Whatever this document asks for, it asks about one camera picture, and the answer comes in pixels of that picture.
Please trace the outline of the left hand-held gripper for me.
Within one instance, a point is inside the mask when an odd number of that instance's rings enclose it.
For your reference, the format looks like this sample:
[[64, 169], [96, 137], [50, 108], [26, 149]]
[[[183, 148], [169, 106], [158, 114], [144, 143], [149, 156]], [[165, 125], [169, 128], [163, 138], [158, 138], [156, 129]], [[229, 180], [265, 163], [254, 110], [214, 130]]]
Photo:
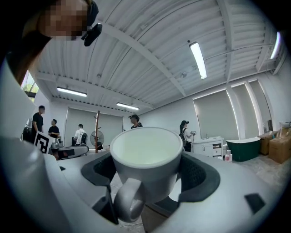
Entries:
[[85, 144], [65, 147], [59, 138], [53, 138], [42, 132], [37, 132], [34, 145], [43, 153], [53, 155], [56, 160], [71, 159], [86, 156], [89, 148]]

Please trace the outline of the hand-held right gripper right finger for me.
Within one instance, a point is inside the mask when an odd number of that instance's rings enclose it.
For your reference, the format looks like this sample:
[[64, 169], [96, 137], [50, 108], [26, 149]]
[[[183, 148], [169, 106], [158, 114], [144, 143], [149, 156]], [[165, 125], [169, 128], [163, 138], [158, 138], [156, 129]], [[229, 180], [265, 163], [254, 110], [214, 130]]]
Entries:
[[281, 192], [251, 170], [184, 152], [174, 191], [145, 207], [147, 233], [251, 233], [271, 213]]

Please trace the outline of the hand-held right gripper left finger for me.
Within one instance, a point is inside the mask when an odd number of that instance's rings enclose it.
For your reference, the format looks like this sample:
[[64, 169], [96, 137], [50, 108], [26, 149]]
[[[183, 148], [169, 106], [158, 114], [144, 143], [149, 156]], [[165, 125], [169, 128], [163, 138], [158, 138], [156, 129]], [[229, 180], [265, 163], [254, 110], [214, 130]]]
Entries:
[[71, 225], [117, 225], [110, 183], [116, 168], [109, 152], [57, 161], [45, 156], [53, 191]]

